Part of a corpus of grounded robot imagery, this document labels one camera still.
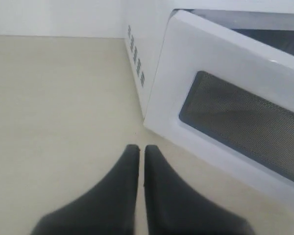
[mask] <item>white wall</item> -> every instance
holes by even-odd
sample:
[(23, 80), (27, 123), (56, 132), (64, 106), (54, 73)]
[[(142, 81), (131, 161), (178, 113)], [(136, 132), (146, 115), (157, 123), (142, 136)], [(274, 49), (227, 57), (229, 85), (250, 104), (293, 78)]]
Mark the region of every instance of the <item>white wall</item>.
[(123, 36), (126, 0), (0, 0), (0, 35)]

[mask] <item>countertop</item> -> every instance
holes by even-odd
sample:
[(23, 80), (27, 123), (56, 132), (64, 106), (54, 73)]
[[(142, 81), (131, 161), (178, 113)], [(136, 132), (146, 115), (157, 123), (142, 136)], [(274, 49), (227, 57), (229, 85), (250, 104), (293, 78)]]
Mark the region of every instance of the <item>countertop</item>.
[[(0, 36), (0, 235), (29, 234), (95, 185), (128, 143), (157, 144), (185, 181), (259, 235), (294, 235), (293, 211), (142, 123), (123, 40)], [(147, 235), (140, 167), (136, 234)]]

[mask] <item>microwave window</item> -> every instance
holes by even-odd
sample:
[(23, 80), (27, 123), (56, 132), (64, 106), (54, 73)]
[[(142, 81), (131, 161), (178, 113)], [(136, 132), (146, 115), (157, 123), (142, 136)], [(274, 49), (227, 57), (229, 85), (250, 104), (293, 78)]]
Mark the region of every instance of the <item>microwave window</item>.
[(293, 112), (200, 71), (179, 118), (294, 181)]
[(294, 31), (235, 29), (234, 31), (294, 56)]

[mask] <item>microwave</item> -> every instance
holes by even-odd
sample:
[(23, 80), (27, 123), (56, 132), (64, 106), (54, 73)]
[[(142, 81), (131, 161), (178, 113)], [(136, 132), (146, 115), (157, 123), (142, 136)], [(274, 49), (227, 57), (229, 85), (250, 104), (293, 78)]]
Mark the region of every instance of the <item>microwave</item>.
[(294, 209), (294, 0), (129, 0), (144, 126)]

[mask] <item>black pointed object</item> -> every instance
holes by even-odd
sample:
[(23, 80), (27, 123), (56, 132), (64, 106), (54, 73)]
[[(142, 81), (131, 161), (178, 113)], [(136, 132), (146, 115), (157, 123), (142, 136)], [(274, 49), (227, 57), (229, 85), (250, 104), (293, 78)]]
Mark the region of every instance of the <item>black pointed object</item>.
[(254, 235), (249, 223), (185, 183), (159, 148), (145, 150), (145, 199), (150, 235)]
[(128, 145), (90, 191), (44, 216), (32, 235), (133, 235), (139, 148)]

